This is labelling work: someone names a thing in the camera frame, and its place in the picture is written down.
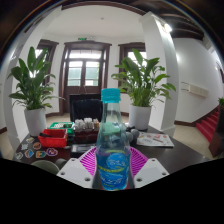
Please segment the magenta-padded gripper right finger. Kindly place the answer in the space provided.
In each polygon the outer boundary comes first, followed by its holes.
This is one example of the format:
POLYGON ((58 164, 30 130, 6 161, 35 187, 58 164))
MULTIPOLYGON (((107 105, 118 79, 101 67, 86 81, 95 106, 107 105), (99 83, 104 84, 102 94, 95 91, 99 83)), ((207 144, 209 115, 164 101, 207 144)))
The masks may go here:
POLYGON ((169 172, 156 158, 147 158, 139 150, 131 147, 129 188, 136 189, 157 181, 169 172))

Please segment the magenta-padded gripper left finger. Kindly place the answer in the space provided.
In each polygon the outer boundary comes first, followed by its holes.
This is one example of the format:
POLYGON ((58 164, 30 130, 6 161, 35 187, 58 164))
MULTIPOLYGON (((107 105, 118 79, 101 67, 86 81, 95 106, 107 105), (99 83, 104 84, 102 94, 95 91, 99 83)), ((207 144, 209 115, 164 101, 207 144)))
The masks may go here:
POLYGON ((70 158, 58 176, 84 188, 99 188, 99 174, 96 168, 96 148, 91 148, 79 158, 70 158))

